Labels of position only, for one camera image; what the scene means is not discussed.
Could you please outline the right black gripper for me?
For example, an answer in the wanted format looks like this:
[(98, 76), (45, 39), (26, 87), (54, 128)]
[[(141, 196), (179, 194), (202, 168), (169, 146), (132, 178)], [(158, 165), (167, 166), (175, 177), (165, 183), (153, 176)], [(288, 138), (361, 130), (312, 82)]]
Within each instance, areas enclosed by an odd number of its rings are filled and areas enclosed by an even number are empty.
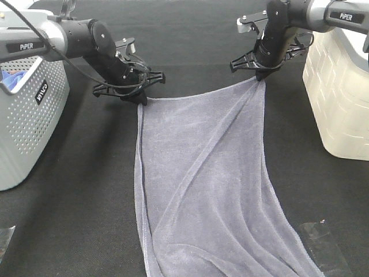
[(298, 40), (297, 30), (295, 27), (272, 29), (267, 26), (251, 51), (231, 61), (231, 71), (253, 70), (258, 81), (264, 80), (285, 61), (306, 50), (306, 45)]

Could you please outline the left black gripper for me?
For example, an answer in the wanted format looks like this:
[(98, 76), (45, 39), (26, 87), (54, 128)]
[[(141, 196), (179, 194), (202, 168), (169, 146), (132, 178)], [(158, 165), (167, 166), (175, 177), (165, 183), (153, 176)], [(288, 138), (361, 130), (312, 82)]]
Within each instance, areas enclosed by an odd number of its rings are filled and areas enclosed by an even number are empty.
[(92, 68), (104, 79), (104, 84), (94, 86), (93, 95), (96, 97), (114, 96), (121, 101), (146, 106), (145, 89), (155, 83), (165, 83), (163, 72), (153, 72), (137, 56), (127, 61), (99, 54), (92, 57)]

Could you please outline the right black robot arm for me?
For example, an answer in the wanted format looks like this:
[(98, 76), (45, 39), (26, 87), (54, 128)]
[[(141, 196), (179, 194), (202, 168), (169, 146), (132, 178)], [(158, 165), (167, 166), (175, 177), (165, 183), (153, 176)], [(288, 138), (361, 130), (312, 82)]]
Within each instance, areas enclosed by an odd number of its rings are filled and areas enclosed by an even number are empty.
[(236, 25), (240, 33), (255, 31), (257, 40), (231, 61), (231, 71), (253, 70), (261, 81), (308, 49), (297, 41), (299, 29), (324, 33), (339, 27), (368, 35), (368, 2), (269, 1), (265, 10), (239, 17)]

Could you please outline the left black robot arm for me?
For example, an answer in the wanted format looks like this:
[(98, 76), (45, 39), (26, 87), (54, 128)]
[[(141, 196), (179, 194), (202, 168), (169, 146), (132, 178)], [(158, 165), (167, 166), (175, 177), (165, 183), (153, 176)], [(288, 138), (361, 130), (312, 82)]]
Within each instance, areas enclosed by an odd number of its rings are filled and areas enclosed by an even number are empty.
[(115, 41), (98, 20), (65, 20), (49, 16), (40, 27), (28, 24), (1, 31), (1, 62), (39, 56), (49, 62), (83, 58), (103, 78), (93, 95), (147, 104), (145, 90), (165, 83), (163, 72), (154, 72), (135, 54), (134, 38)]

